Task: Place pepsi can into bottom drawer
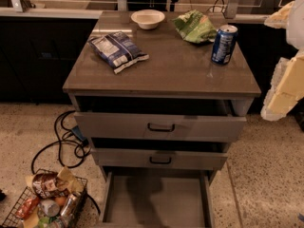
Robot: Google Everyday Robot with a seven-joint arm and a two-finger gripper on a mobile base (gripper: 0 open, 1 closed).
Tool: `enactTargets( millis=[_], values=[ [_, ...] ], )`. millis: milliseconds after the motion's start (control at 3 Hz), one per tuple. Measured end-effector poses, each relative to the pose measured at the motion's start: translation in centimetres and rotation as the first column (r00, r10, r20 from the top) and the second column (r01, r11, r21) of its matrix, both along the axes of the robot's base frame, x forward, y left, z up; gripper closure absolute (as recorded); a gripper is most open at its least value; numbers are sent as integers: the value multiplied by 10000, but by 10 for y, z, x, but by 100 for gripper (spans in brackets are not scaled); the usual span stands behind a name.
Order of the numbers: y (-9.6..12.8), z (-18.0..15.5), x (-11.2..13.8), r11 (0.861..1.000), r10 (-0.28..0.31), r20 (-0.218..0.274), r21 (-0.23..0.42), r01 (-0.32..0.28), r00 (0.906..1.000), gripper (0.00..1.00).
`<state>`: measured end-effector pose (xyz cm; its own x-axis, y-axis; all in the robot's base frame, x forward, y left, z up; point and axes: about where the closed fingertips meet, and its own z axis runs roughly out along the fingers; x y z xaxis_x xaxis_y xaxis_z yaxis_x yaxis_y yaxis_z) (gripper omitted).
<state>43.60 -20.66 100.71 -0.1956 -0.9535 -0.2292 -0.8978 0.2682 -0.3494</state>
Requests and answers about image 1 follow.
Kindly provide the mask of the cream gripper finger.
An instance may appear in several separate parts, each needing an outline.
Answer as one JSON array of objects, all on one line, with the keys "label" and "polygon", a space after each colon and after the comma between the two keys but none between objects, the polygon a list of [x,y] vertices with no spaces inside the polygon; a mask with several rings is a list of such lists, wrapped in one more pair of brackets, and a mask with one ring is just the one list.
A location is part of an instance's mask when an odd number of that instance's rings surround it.
[{"label": "cream gripper finger", "polygon": [[282,7],[279,11],[267,17],[264,25],[273,29],[285,29],[287,27],[288,17],[294,1]]},{"label": "cream gripper finger", "polygon": [[260,111],[266,121],[284,118],[304,98],[304,56],[280,58]]}]

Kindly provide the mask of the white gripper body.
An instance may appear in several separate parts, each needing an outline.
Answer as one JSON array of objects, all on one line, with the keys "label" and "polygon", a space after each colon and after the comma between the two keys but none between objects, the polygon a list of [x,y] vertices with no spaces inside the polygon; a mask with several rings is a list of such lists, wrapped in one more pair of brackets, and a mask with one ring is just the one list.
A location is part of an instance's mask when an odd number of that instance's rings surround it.
[{"label": "white gripper body", "polygon": [[304,0],[294,0],[287,21],[286,41],[294,48],[304,48]]}]

